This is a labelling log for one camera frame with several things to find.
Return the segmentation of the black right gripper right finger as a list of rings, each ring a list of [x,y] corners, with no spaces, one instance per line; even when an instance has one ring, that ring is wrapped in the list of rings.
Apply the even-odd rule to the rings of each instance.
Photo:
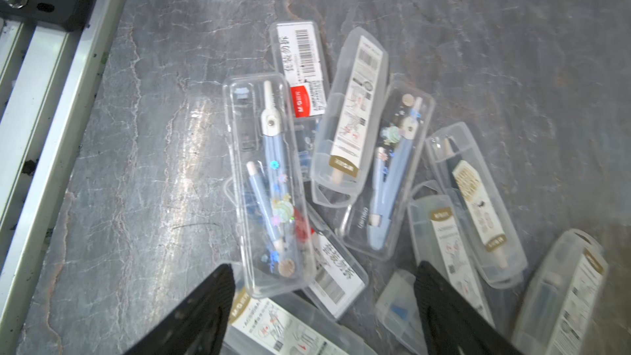
[[[413,288],[428,353],[519,353],[431,263],[419,264]]]

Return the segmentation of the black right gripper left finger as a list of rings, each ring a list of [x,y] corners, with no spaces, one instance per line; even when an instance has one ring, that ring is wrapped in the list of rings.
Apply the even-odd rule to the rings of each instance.
[[[219,265],[127,353],[219,354],[235,290],[232,265]]]

